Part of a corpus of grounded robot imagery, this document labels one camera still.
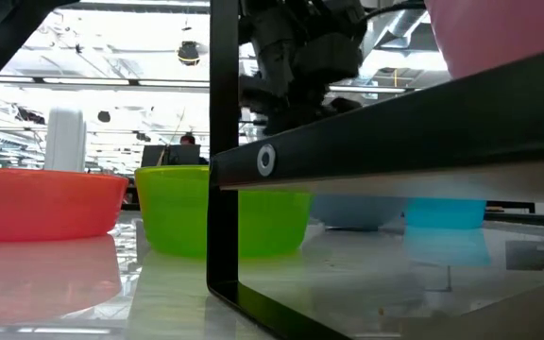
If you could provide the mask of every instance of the person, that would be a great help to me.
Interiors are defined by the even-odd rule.
[[[181,145],[196,145],[195,136],[190,133],[186,133],[185,135],[181,136],[179,143]],[[203,157],[198,158],[198,163],[201,165],[209,165],[209,162]]]

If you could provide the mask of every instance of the metal bolt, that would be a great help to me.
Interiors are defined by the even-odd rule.
[[[257,154],[257,169],[260,171],[260,175],[267,177],[274,171],[274,165],[276,164],[276,151],[274,146],[266,144],[262,146],[260,152]]]

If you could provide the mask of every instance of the shelf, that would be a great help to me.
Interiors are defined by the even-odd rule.
[[[219,153],[212,169],[222,190],[544,201],[544,54]]]

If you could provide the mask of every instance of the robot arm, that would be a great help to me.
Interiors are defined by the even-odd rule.
[[[266,135],[359,108],[345,98],[323,100],[330,84],[358,76],[367,21],[421,8],[416,1],[366,13],[359,0],[241,0],[239,40],[253,44],[260,69],[241,76],[241,104],[267,117]]]

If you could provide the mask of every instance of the green bowl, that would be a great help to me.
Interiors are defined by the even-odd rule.
[[[146,239],[158,251],[193,258],[207,253],[209,167],[175,165],[136,171]],[[239,193],[239,254],[267,257],[295,251],[303,241],[312,196]]]

